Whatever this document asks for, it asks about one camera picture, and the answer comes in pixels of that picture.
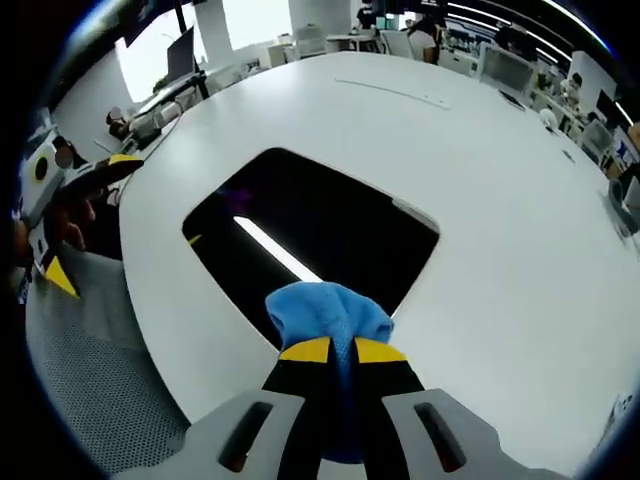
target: office chair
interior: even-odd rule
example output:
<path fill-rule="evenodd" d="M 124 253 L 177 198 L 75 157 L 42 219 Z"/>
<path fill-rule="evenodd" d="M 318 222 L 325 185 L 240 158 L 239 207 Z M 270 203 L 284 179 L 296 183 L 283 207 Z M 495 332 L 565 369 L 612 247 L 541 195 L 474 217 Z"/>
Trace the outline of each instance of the office chair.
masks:
<path fill-rule="evenodd" d="M 327 53 L 325 36 L 317 25 L 307 25 L 293 32 L 296 41 L 296 54 L 299 59 L 315 57 Z"/>
<path fill-rule="evenodd" d="M 626 228 L 629 236 L 632 236 L 638 233 L 640 225 L 638 224 L 637 218 L 622 207 L 623 190 L 622 183 L 620 183 L 619 180 L 614 178 L 609 182 L 609 201 L 611 202 L 611 206 L 620 224 Z"/>
<path fill-rule="evenodd" d="M 640 224 L 640 181 L 638 181 L 637 177 L 631 179 L 627 195 L 624 197 L 624 203 L 636 223 Z"/>
<path fill-rule="evenodd" d="M 537 67 L 533 63 L 497 45 L 482 44 L 477 73 L 480 82 L 530 105 L 536 74 Z"/>
<path fill-rule="evenodd" d="M 613 135 L 600 120 L 593 120 L 578 138 L 578 146 L 598 166 L 602 165 L 604 157 L 612 145 Z"/>
<path fill-rule="evenodd" d="M 380 34 L 382 35 L 382 40 L 386 45 L 386 50 L 389 55 L 416 60 L 413 56 L 413 50 L 411 50 L 411 44 L 409 43 L 409 37 L 406 32 L 384 30 L 380 32 Z"/>
<path fill-rule="evenodd" d="M 189 427 L 146 349 L 122 262 L 62 245 L 82 298 L 41 276 L 27 296 L 33 368 L 69 434 L 109 476 L 180 450 Z"/>

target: white table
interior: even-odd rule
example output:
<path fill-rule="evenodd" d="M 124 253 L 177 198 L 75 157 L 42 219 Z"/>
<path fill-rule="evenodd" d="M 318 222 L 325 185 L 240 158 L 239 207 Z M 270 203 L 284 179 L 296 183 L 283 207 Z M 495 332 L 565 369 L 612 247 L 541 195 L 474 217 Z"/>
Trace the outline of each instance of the white table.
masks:
<path fill-rule="evenodd" d="M 391 343 L 425 388 L 492 424 L 507 454 L 573 473 L 640 364 L 640 263 L 603 208 L 607 180 L 535 112 L 390 55 L 336 53 L 234 85 L 186 112 L 131 179 L 120 210 L 127 285 L 188 419 L 261 385 L 276 360 L 182 234 L 202 200 L 274 146 L 434 219 L 440 242 Z"/>
<path fill-rule="evenodd" d="M 348 34 L 336 34 L 336 35 L 327 35 L 327 42 L 353 42 L 356 45 L 356 51 L 359 52 L 361 50 L 360 43 L 362 42 L 371 42 L 375 37 L 373 35 L 367 34 L 358 34 L 358 35 L 348 35 Z"/>

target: ceiling light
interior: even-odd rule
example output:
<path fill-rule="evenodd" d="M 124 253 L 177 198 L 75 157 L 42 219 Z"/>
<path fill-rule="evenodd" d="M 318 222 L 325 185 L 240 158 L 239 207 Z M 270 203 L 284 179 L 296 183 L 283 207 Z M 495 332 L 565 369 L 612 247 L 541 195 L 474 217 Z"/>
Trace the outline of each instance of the ceiling light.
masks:
<path fill-rule="evenodd" d="M 607 51 L 609 51 L 609 52 L 611 51 L 611 49 L 607 46 L 607 44 L 604 43 L 604 40 L 602 40 L 600 37 L 598 37 L 598 35 L 593 30 L 591 30 L 586 23 L 584 23 L 582 20 L 580 20 L 578 17 L 576 17 L 569 10 L 567 10 L 566 8 L 564 8 L 561 5 L 558 5 L 556 2 L 553 2 L 552 0 L 542 0 L 542 1 L 544 3 L 546 3 L 547 5 L 550 5 L 551 7 L 555 8 L 560 13 L 563 13 L 564 15 L 569 17 L 574 22 L 576 22 L 578 25 L 580 25 L 582 27 L 583 30 L 585 30 L 589 35 L 591 35 L 600 45 L 602 45 L 604 48 L 606 48 Z"/>
<path fill-rule="evenodd" d="M 497 27 L 494 27 L 493 25 L 479 22 L 478 20 L 474 20 L 473 18 L 463 17 L 462 15 L 455 15 L 453 13 L 449 13 L 447 14 L 447 17 L 455 18 L 457 20 L 462 20 L 463 22 L 475 23 L 476 25 L 480 25 L 481 27 L 488 28 L 489 30 L 493 30 L 495 32 L 499 31 L 499 29 Z"/>
<path fill-rule="evenodd" d="M 548 41 L 546 41 L 544 38 L 539 37 L 538 35 L 536 35 L 535 33 L 531 33 L 531 32 L 527 32 L 527 35 L 531 35 L 533 38 L 535 38 L 536 40 L 538 40 L 539 42 L 544 43 L 547 47 L 549 47 L 551 50 L 553 50 L 554 52 L 557 52 L 559 55 L 562 55 L 564 58 L 566 58 L 567 60 L 571 61 L 571 57 L 569 55 L 567 55 L 566 53 L 564 53 L 562 50 L 560 50 L 558 47 L 556 47 L 555 45 L 552 45 L 551 43 L 549 43 Z"/>
<path fill-rule="evenodd" d="M 253 237 L 262 248 L 273 255 L 282 265 L 287 267 L 291 273 L 303 282 L 322 282 L 322 279 L 315 273 L 305 267 L 293 255 L 278 245 L 269 235 L 264 233 L 260 227 L 248 218 L 233 217 L 233 220 L 242 227 L 242 229 Z"/>
<path fill-rule="evenodd" d="M 494 20 L 498 20 L 498 21 L 500 21 L 502 23 L 506 23 L 507 25 L 511 25 L 511 22 L 509 20 L 505 20 L 504 18 L 500 18 L 497 15 L 492 15 L 490 13 L 483 12 L 482 10 L 477 10 L 477 9 L 471 8 L 471 7 L 465 7 L 464 5 L 458 5 L 457 3 L 449 3 L 449 6 L 450 7 L 460 8 L 462 10 L 467 10 L 469 12 L 478 13 L 480 15 L 484 15 L 485 17 L 493 18 Z"/>
<path fill-rule="evenodd" d="M 536 48 L 537 52 L 541 55 L 544 55 L 545 57 L 547 57 L 549 60 L 551 60 L 553 63 L 558 63 L 558 60 L 553 58 L 551 55 L 549 55 L 547 52 L 545 52 L 544 50 L 540 49 L 540 48 Z"/>
<path fill-rule="evenodd" d="M 618 102 L 616 102 L 616 107 L 618 107 L 618 110 L 620 110 L 620 113 L 624 115 L 624 118 L 627 119 L 627 122 L 629 122 L 630 125 L 633 125 L 633 122 L 631 121 L 631 117 L 627 112 L 624 111 L 624 108 L 622 108 L 622 106 Z"/>

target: blue cloth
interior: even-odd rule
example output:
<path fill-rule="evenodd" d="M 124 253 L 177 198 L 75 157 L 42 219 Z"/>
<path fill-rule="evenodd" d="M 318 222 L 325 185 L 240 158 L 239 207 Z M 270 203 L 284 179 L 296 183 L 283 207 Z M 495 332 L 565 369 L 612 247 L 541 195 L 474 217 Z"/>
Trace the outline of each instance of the blue cloth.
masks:
<path fill-rule="evenodd" d="M 325 458 L 341 463 L 360 463 L 353 425 L 351 392 L 351 342 L 362 337 L 387 343 L 393 321 L 373 300 L 331 282 L 287 285 L 266 299 L 267 311 L 280 332 L 282 348 L 306 340 L 331 337 L 336 351 L 338 378 L 342 387 L 341 418 L 332 426 L 335 448 Z"/>

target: window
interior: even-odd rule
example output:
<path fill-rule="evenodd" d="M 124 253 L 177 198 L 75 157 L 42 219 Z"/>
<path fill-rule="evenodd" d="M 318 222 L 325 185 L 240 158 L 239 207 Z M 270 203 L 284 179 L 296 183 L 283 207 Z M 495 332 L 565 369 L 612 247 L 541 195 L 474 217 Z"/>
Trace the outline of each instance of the window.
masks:
<path fill-rule="evenodd" d="M 222 6 L 234 50 L 292 33 L 289 0 L 222 0 Z"/>
<path fill-rule="evenodd" d="M 183 5 L 187 28 L 194 27 L 193 51 L 198 64 L 207 61 L 207 53 L 192 4 Z M 127 48 L 124 38 L 116 42 L 116 54 L 127 89 L 134 102 L 143 102 L 153 95 L 156 82 L 168 73 L 167 49 L 180 37 L 178 18 L 174 10 L 156 18 Z"/>

